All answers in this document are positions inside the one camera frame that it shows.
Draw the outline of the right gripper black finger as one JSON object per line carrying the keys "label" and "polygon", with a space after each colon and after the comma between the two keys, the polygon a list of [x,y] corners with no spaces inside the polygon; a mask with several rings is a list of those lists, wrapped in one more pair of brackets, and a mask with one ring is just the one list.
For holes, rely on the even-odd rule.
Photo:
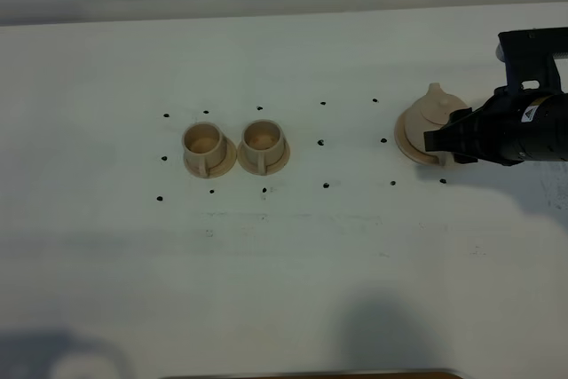
{"label": "right gripper black finger", "polygon": [[477,119],[478,113],[471,107],[453,111],[440,129],[423,133],[425,151],[450,154],[455,163],[478,162]]}

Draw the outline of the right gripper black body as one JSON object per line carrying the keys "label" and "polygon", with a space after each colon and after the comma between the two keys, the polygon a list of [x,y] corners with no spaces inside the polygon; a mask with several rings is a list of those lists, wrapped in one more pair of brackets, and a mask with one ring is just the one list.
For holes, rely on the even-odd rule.
{"label": "right gripper black body", "polygon": [[506,84],[461,126],[461,155],[501,165],[567,160],[567,90],[556,59],[567,56],[567,29],[499,34]]}

